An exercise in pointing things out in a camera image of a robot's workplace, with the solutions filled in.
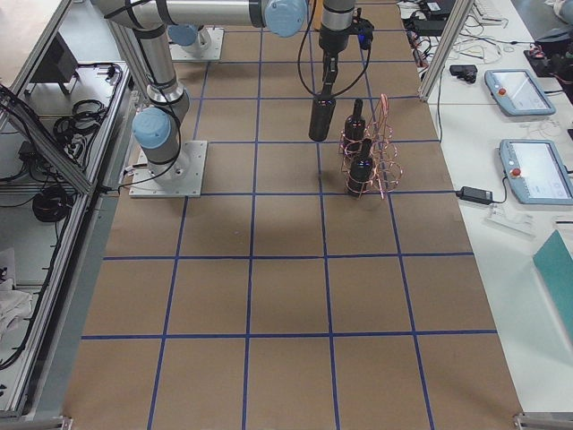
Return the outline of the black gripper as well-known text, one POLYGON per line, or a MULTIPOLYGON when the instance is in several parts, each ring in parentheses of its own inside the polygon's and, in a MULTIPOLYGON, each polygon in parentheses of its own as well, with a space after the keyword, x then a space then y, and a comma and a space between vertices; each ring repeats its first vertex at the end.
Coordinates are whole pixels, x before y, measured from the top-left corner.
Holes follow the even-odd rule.
POLYGON ((328 98, 338 77, 338 54, 347 48, 349 29, 321 27, 319 46, 323 50, 321 97, 328 98))

